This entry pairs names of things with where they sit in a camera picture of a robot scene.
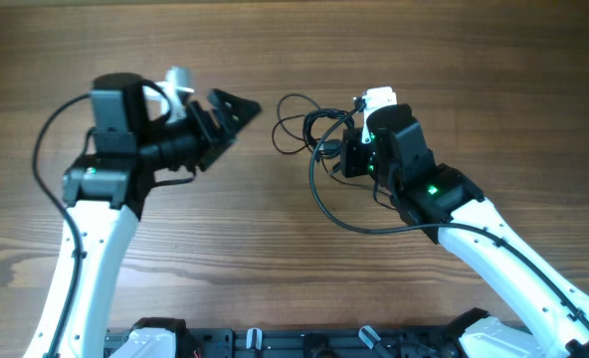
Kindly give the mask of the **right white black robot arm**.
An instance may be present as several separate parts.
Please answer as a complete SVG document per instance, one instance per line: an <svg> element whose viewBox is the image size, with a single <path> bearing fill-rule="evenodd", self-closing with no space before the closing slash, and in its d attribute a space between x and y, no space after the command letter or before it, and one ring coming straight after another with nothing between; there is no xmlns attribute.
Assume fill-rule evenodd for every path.
<svg viewBox="0 0 589 358"><path fill-rule="evenodd" d="M450 334L467 357L589 357L589 295L557 272L505 221L461 171L436 164L407 104L364 107L345 130L346 177L369 175L390 193L408 227L472 268L524 323L518 330L487 311L459 316Z"/></svg>

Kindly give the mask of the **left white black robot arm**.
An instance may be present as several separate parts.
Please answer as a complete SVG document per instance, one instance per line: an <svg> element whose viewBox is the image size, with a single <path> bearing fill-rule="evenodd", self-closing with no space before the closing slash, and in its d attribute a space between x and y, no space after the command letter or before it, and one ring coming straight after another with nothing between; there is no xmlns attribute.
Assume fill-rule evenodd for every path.
<svg viewBox="0 0 589 358"><path fill-rule="evenodd" d="M187 70L156 83L133 73L98 77L85 97L95 119L63 177L47 196L64 224L56 269L28 357L100 357L117 276L159 170L206 171L262 110L212 89L211 110L191 100Z"/></svg>

